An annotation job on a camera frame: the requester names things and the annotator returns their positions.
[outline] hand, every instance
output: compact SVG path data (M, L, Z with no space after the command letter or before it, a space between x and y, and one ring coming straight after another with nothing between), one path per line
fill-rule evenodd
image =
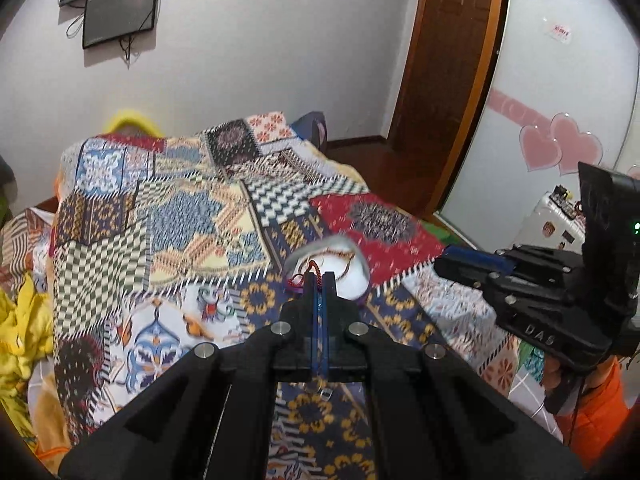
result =
M612 355L609 359L600 363L597 368L587 376L587 380L584 383L585 389L591 390L592 388L600 386L607 380L607 377L609 377L611 368L617 365L618 358L615 355ZM550 355L545 355L545 372L542 377L543 388L546 392L549 392L560 384L560 380L560 361Z

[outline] orange jacket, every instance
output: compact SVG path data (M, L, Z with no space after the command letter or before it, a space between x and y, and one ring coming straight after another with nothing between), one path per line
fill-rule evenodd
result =
M600 457L622 427L628 412L620 382L620 367L616 363L604 383L580 400L571 449L580 457L585 469L589 470ZM572 415L556 416L565 438L569 437L572 418Z

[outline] patchwork quilt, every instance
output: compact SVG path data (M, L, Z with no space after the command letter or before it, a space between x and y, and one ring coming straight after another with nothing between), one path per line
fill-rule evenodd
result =
M433 274L436 238L319 156L279 112L192 137L94 137L66 150L61 171L54 359L73 444L197 343L237 344L277 320L292 298L284 260L335 233L368 259L365 322L413 346L444 336L508 393L514 340L481 298ZM373 460L360 384L280 385L268 478L372 480Z

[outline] heart sticker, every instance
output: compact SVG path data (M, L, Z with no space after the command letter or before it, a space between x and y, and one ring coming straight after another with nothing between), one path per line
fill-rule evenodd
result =
M533 125L520 130L520 149L529 171L552 168L562 158L558 142L548 131Z
M562 152L558 164L560 175L578 173L578 161L597 166L602 160L602 144L598 137L581 132L569 114L558 114L552 119L551 136Z

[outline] floor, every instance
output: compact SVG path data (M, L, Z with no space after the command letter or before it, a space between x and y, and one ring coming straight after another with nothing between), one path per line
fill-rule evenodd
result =
M430 164L430 153L423 150L397 152L382 142L366 142L329 147L326 155L353 166L369 189L383 200L426 218L424 209L442 170L440 164Z

